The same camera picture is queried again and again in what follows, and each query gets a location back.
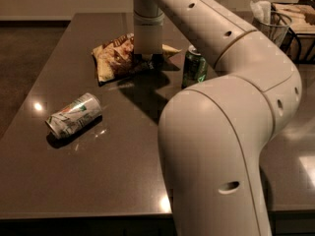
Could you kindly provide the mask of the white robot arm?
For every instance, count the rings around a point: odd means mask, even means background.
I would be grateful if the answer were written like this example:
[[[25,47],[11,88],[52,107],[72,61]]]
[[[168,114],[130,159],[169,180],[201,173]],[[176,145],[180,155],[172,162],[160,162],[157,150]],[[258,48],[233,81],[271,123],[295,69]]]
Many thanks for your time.
[[[220,73],[180,91],[159,118],[159,157],[177,235],[272,236],[259,158],[298,108],[298,70],[214,0],[134,0],[141,16],[151,6]]]

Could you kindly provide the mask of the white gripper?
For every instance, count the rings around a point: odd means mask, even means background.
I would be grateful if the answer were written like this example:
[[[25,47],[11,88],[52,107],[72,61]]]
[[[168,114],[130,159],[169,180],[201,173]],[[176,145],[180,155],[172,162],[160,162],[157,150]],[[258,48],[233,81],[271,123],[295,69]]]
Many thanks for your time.
[[[156,17],[145,17],[134,14],[134,65],[144,68],[147,62],[141,54],[154,54],[152,63],[155,67],[163,64],[162,53],[162,27],[164,13]]]

